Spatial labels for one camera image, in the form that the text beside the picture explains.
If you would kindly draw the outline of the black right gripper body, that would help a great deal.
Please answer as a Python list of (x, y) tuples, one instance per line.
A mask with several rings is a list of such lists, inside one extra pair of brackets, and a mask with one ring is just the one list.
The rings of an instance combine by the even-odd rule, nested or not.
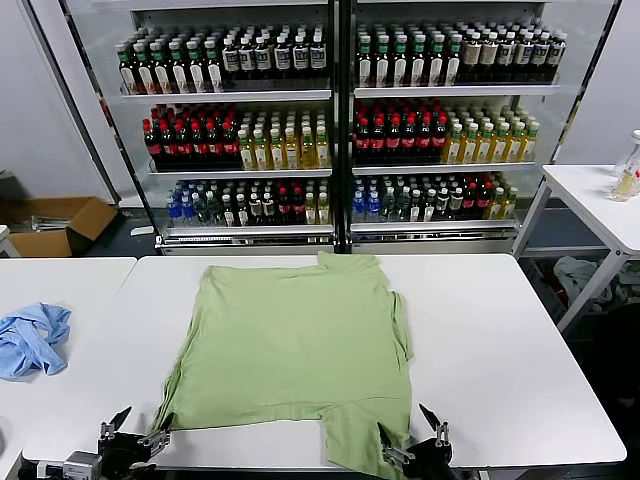
[(409, 479), (452, 480), (454, 471), (449, 463), (452, 458), (450, 444), (436, 445), (435, 438), (429, 438), (407, 448), (412, 455), (403, 466), (403, 474)]

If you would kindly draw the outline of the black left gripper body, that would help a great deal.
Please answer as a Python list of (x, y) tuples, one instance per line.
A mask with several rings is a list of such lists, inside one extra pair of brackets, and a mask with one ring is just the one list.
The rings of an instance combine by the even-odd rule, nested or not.
[(129, 468), (135, 463), (147, 463), (152, 458), (154, 435), (120, 433), (101, 434), (98, 454), (103, 468)]

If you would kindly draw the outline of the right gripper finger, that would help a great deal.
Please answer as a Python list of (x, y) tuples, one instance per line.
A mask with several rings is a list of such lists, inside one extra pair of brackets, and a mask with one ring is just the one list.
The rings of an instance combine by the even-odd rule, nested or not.
[(409, 464), (414, 459), (414, 455), (405, 450), (395, 447), (391, 442), (387, 431), (380, 422), (377, 423), (377, 427), (382, 446), (382, 457), (384, 461), (389, 464)]
[(435, 445), (449, 446), (450, 441), (448, 422), (441, 421), (433, 411), (429, 410), (423, 404), (419, 404), (419, 409), (435, 433)]

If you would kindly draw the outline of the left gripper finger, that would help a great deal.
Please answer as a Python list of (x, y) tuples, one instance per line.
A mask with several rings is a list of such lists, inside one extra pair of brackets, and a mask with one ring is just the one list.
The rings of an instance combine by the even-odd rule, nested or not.
[(137, 444), (145, 448), (165, 448), (170, 443), (173, 418), (174, 413), (169, 413), (157, 430), (138, 439)]
[(131, 412), (132, 407), (129, 406), (122, 411), (117, 412), (109, 422), (102, 422), (100, 425), (100, 441), (114, 440), (116, 433), (123, 425)]

